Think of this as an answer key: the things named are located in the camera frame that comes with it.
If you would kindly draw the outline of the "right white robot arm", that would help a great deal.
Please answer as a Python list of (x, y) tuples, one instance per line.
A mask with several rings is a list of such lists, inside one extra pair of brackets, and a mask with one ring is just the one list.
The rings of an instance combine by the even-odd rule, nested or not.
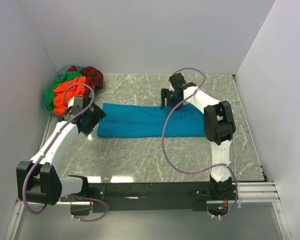
[(168, 121), (176, 109), (185, 102), (203, 113), (203, 130), (211, 145), (212, 166), (209, 168), (213, 190), (225, 191), (231, 188), (233, 177), (230, 165), (230, 146), (236, 131), (232, 107), (228, 101), (219, 101), (209, 96), (193, 82), (186, 82), (180, 72), (169, 77), (170, 87), (161, 90), (161, 109), (172, 107), (162, 133), (166, 132)]

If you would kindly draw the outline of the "blue t shirt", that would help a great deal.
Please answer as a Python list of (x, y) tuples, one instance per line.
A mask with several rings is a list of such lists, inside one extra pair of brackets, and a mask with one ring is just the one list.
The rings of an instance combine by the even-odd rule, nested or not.
[[(161, 137), (171, 107), (104, 103), (106, 116), (99, 122), (97, 136), (102, 138)], [(175, 110), (166, 126), (165, 137), (205, 137), (204, 115), (186, 104)]]

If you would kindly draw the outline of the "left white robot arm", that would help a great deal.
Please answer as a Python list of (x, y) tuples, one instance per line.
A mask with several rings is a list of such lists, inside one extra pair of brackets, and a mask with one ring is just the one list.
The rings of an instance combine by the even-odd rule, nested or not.
[(88, 195), (89, 183), (85, 176), (61, 178), (57, 168), (69, 145), (79, 135), (88, 136), (105, 116), (91, 97), (73, 97), (40, 151), (17, 165), (18, 198), (23, 202), (55, 205), (68, 195)]

